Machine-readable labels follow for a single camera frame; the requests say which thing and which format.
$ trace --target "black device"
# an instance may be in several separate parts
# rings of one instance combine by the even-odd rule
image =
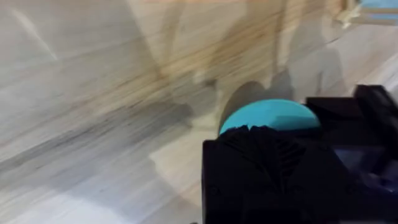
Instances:
[[[398,222],[398,107],[378,85],[307,98],[320,128],[203,143],[204,224]]]

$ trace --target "wooden board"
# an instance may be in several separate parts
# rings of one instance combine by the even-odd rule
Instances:
[[[0,5],[0,223],[201,222],[236,90],[340,96],[397,53],[394,27],[341,30],[338,0]]]

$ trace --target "light wooden surface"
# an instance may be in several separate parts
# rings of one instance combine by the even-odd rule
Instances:
[[[394,77],[398,30],[342,31],[339,4],[1,1],[0,223],[201,222],[201,143],[232,95]]]

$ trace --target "wood grain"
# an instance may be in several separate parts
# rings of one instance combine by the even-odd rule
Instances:
[[[201,222],[201,144],[226,105],[395,80],[397,28],[342,30],[340,10],[1,2],[0,223]]]

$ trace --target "plywood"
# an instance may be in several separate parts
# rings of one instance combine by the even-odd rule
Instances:
[[[232,96],[339,96],[394,74],[398,30],[341,30],[340,11],[3,1],[0,223],[201,222],[201,143]]]

